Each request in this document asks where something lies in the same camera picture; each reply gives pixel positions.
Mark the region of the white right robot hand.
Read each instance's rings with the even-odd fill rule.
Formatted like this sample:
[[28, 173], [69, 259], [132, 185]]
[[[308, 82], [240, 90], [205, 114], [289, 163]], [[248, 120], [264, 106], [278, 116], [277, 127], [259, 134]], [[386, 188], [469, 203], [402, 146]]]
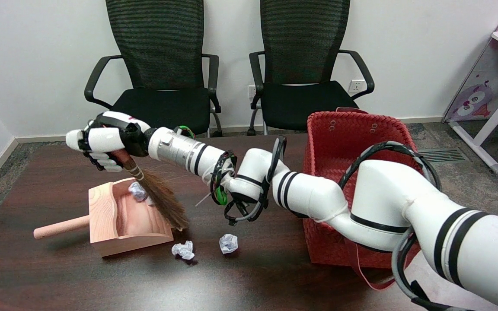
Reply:
[[90, 120], [84, 129], [65, 136], [67, 146], [83, 153], [99, 171], [120, 172], [130, 156], [146, 157], [150, 126], [121, 112], [107, 111]]

